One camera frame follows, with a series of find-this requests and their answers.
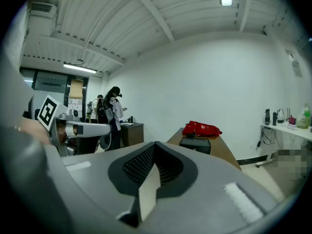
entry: black box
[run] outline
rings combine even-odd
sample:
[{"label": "black box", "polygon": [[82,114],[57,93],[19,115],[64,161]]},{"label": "black box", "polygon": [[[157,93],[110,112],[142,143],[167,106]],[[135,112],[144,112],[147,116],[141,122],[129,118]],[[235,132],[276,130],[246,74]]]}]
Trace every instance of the black box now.
[{"label": "black box", "polygon": [[204,154],[210,154],[211,145],[208,139],[203,138],[183,138],[180,146],[198,151]]}]

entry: white ceiling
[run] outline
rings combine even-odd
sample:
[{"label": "white ceiling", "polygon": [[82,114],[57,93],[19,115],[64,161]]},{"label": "white ceiling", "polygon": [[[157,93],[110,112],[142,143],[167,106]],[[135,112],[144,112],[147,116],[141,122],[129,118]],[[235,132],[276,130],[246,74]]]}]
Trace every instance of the white ceiling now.
[{"label": "white ceiling", "polygon": [[130,57],[171,41],[215,31],[264,34],[279,28],[298,45],[305,31],[286,0],[32,0],[58,8],[56,32],[50,38],[29,36],[22,66],[63,68],[64,62],[113,73]]}]

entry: red bag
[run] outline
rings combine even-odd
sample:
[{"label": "red bag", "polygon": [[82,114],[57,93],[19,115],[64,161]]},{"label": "red bag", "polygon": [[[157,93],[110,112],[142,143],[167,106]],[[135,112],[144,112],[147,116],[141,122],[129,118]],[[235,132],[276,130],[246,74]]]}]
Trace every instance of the red bag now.
[{"label": "red bag", "polygon": [[190,121],[190,123],[185,126],[182,133],[184,135],[195,133],[198,136],[219,136],[222,134],[217,127],[196,121]]}]

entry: floor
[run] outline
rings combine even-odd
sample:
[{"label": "floor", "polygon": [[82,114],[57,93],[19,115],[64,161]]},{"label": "floor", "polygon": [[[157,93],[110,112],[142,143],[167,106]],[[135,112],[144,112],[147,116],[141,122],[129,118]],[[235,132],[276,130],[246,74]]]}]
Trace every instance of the floor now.
[{"label": "floor", "polygon": [[[242,165],[242,172],[265,187],[278,202],[295,194],[304,181],[305,164],[293,156],[277,157],[272,163],[257,168],[255,164]],[[144,221],[156,205],[156,190],[160,187],[157,166],[154,165],[139,189],[141,217]]]}]

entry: air conditioner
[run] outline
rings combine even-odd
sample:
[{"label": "air conditioner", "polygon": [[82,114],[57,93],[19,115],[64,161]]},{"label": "air conditioner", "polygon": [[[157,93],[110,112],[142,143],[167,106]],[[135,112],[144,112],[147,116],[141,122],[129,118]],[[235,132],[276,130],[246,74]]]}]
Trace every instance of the air conditioner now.
[{"label": "air conditioner", "polygon": [[33,2],[29,17],[29,33],[51,36],[55,31],[57,7],[44,2]]}]

